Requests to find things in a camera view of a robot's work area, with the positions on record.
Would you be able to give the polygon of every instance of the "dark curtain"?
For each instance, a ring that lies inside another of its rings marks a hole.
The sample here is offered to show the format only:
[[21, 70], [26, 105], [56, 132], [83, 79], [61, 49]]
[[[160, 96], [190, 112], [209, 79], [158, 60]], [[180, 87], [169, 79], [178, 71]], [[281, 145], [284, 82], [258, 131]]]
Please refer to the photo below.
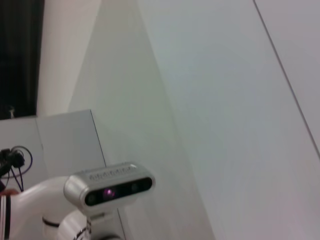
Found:
[[0, 0], [0, 119], [35, 115], [44, 0]]

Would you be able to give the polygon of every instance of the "black curtain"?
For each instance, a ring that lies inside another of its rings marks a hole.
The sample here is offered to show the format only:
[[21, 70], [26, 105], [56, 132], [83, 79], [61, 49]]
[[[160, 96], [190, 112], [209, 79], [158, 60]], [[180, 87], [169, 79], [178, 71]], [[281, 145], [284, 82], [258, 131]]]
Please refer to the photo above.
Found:
[[35, 115], [44, 0], [0, 0], [0, 119]]

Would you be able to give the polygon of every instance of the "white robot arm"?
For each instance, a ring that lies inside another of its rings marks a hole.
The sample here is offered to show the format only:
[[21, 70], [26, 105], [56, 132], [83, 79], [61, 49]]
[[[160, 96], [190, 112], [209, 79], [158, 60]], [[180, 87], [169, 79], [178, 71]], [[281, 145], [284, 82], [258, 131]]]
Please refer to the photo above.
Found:
[[0, 240], [12, 239], [25, 222], [42, 215], [44, 235], [50, 239], [120, 239], [113, 226], [113, 211], [130, 204], [155, 186], [148, 170], [135, 163], [83, 171], [41, 182], [0, 202]]

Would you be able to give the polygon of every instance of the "white panel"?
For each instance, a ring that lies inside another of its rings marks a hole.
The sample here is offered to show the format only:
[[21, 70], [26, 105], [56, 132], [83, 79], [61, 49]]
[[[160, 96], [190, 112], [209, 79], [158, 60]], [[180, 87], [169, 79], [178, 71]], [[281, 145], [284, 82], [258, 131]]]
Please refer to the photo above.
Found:
[[45, 1], [38, 116], [68, 110], [100, 3], [101, 0]]
[[134, 161], [154, 175], [152, 194], [125, 208], [134, 240], [212, 240], [153, 50], [131, 0], [103, 1], [70, 110], [92, 109], [111, 163]]
[[105, 166], [90, 110], [36, 119], [50, 178]]
[[216, 238], [319, 239], [320, 162], [253, 1], [138, 2]]
[[257, 0], [256, 3], [320, 148], [320, 1]]
[[[47, 168], [44, 163], [44, 152], [42, 150], [37, 124], [35, 119], [15, 119], [0, 121], [0, 149], [12, 148], [16, 145], [22, 145], [30, 150], [33, 156], [33, 164], [30, 170], [23, 175], [24, 189], [48, 179]], [[30, 158], [26, 151], [23, 151], [26, 166], [30, 163]], [[14, 179], [10, 179], [8, 188], [19, 190]], [[44, 239], [42, 237], [42, 220], [40, 216], [32, 217], [24, 226], [17, 240], [25, 239]]]

